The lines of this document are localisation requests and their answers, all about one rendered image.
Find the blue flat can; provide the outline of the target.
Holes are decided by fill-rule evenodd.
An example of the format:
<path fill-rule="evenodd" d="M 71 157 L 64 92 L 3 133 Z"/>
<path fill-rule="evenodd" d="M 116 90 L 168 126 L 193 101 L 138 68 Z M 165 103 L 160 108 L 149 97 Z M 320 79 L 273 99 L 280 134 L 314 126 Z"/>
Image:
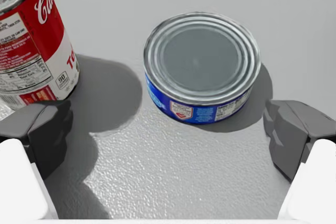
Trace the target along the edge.
<path fill-rule="evenodd" d="M 189 124 L 212 124 L 236 114 L 260 73 L 252 33 L 220 14 L 192 12 L 168 18 L 143 50 L 148 93 L 165 115 Z"/>

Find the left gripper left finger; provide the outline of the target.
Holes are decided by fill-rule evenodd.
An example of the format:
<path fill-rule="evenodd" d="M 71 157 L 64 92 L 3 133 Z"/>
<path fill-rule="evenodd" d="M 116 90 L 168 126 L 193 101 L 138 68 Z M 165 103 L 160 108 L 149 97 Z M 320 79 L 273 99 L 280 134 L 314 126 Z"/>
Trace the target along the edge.
<path fill-rule="evenodd" d="M 0 220 L 58 219 L 45 186 L 65 160 L 70 101 L 42 101 L 0 121 Z"/>

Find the red and white can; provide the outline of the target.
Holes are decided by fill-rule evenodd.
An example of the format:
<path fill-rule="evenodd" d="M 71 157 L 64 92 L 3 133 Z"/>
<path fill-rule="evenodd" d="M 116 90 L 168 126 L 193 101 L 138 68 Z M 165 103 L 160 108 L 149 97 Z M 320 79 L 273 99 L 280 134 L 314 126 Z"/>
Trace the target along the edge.
<path fill-rule="evenodd" d="M 55 0 L 0 0 L 0 101 L 18 110 L 64 100 L 79 73 Z"/>

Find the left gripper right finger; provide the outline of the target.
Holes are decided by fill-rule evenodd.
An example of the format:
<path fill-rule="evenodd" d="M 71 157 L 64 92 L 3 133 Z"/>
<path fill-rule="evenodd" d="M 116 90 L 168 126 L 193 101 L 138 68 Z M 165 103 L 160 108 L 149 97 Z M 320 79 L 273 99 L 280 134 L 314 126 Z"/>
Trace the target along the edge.
<path fill-rule="evenodd" d="M 279 220 L 336 220 L 336 120 L 294 100 L 263 113 L 274 166 L 290 182 Z"/>

